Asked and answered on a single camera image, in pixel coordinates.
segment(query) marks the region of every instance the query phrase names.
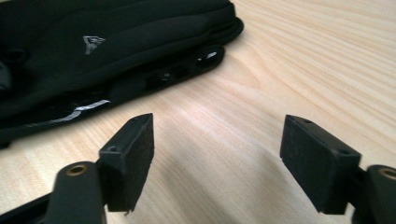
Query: wooden table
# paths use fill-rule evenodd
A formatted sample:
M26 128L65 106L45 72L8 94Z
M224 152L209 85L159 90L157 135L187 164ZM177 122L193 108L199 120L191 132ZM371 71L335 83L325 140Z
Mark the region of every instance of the wooden table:
M96 161L131 117L154 114L155 157L135 211L108 223L350 223L320 215L279 158L286 114L396 167L396 2L233 0L244 33L212 72L0 150L0 214Z

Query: light wood surface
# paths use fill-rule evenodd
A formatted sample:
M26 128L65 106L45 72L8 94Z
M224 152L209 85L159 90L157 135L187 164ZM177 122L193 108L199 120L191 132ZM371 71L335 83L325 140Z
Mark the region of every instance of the light wood surface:
M233 0L246 29L212 72L0 150L0 214L96 161L154 114L155 157L135 211L108 223L350 223L318 214L279 158L286 114L396 167L396 1Z

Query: wood grain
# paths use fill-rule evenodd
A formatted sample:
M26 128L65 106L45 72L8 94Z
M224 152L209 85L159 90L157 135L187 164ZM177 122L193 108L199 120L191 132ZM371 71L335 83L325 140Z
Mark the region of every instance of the wood grain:
M233 0L246 29L212 72L0 151L0 213L95 161L131 117L154 114L136 210L108 223L350 223L318 214L279 158L283 119L311 119L396 167L396 2Z

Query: black bag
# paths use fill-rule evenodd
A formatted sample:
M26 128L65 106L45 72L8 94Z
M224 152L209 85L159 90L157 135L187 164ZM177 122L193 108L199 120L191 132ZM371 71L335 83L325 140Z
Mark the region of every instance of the black bag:
M228 0L0 4L0 144L216 67L243 30Z

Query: logo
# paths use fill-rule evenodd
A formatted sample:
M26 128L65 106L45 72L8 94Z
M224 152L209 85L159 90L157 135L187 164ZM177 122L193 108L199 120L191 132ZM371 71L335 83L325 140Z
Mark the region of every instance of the logo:
M99 36L88 36L84 35L82 37L84 39L87 48L85 49L85 54L90 55L99 45L105 42L105 39Z

